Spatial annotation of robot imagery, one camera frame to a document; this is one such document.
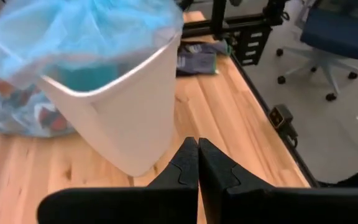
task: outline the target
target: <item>gray cloth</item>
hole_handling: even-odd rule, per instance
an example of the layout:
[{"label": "gray cloth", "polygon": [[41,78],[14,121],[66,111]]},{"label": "gray cloth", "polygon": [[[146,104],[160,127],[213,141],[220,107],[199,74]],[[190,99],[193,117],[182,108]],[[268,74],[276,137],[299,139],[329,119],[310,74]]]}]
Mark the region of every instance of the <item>gray cloth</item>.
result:
[{"label": "gray cloth", "polygon": [[215,54],[180,52],[177,61],[177,77],[196,74],[215,74]]},{"label": "gray cloth", "polygon": [[225,40],[215,43],[183,41],[180,45],[180,52],[229,55],[231,48]]}]

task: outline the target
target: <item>blue plastic bag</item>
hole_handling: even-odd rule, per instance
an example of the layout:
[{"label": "blue plastic bag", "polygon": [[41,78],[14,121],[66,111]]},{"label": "blue plastic bag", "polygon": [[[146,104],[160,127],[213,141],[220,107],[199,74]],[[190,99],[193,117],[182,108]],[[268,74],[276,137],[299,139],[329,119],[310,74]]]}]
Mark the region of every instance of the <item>blue plastic bag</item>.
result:
[{"label": "blue plastic bag", "polygon": [[173,0],[10,0],[0,13],[0,78],[25,90],[51,67],[136,61],[182,27]]},{"label": "blue plastic bag", "polygon": [[174,0],[8,1],[0,13],[0,84],[11,88],[8,95],[0,89],[0,133],[74,132],[37,89],[40,76],[58,73],[73,90],[95,90],[168,44],[182,27]]}]

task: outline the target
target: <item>chair base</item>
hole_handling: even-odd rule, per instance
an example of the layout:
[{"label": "chair base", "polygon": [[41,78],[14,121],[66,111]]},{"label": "chair base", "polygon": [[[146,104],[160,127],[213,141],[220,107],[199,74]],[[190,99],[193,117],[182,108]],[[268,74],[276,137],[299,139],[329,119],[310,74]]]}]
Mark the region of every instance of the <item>chair base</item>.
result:
[{"label": "chair base", "polygon": [[296,49],[293,47],[284,47],[282,49],[277,49],[276,55],[278,57],[281,57],[284,51],[288,51],[295,55],[306,57],[309,60],[303,65],[291,69],[287,71],[283,76],[280,76],[277,80],[279,84],[284,84],[286,77],[294,75],[299,71],[310,69],[311,72],[315,72],[317,71],[318,68],[321,68],[323,70],[324,76],[326,77],[329,84],[334,89],[334,93],[329,93],[326,96],[326,99],[328,101],[333,101],[340,94],[340,90],[334,78],[334,75],[331,72],[332,66],[343,68],[345,70],[350,71],[348,78],[351,80],[356,79],[358,77],[358,68],[340,61],[340,59],[345,59],[345,57],[342,57],[340,55],[331,54],[329,52],[325,52],[318,49],[303,50],[303,49]]}]

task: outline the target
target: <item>blue office chair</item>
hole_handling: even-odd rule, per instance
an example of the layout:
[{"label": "blue office chair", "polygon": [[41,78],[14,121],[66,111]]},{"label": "blue office chair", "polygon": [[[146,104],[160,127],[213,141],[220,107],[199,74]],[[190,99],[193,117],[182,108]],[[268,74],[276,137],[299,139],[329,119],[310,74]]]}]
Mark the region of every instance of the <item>blue office chair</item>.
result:
[{"label": "blue office chair", "polygon": [[[303,7],[295,25],[303,29],[301,42],[306,43],[312,50],[301,50],[284,47],[277,50],[277,56],[283,55],[283,50],[309,58],[304,65],[288,71],[278,78],[279,84],[284,84],[285,77],[303,70],[317,68],[323,70],[328,82],[334,88],[334,93],[326,95],[328,101],[333,101],[339,94],[339,87],[330,71],[331,66],[350,71],[349,79],[358,77],[358,68],[341,62],[340,59],[358,59],[358,0],[317,0],[310,7],[309,0]],[[306,22],[303,16],[308,13]]]}]

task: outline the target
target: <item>wood grain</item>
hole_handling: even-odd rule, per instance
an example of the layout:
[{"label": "wood grain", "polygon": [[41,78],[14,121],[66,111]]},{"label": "wood grain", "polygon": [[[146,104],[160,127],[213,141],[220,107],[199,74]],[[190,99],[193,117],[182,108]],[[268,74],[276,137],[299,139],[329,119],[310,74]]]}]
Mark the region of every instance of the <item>wood grain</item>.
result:
[{"label": "wood grain", "polygon": [[[203,19],[200,12],[185,15],[187,22]],[[210,36],[194,40],[213,41]],[[77,134],[52,139],[0,134],[0,224],[36,223],[39,202],[60,189],[145,186],[187,136],[210,139],[273,185],[308,187],[231,59],[219,57],[218,70],[219,75],[177,80],[172,146],[142,177],[125,175]],[[198,223],[206,223],[201,194]]]}]

